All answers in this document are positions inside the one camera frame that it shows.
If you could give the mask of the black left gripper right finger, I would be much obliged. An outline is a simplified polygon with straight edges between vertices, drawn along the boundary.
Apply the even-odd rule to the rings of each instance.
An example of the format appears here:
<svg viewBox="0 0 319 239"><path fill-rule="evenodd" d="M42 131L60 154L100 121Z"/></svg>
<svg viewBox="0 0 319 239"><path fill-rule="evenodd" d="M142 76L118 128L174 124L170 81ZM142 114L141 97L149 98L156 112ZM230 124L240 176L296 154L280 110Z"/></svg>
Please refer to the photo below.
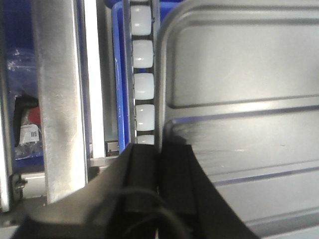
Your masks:
<svg viewBox="0 0 319 239"><path fill-rule="evenodd" d="M190 145L165 143L159 193L195 239L256 239L208 179Z"/></svg>

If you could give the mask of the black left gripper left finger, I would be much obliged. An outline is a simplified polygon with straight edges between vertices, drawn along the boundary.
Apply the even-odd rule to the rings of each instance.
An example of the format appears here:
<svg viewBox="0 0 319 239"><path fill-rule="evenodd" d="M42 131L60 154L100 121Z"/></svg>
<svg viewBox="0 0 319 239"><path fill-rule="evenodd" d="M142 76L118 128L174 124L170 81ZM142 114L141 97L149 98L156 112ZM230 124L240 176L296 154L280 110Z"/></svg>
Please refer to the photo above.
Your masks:
<svg viewBox="0 0 319 239"><path fill-rule="evenodd" d="M103 239L111 228L150 213L156 193L154 146L129 144L105 171L84 188L28 213L14 239Z"/></svg>

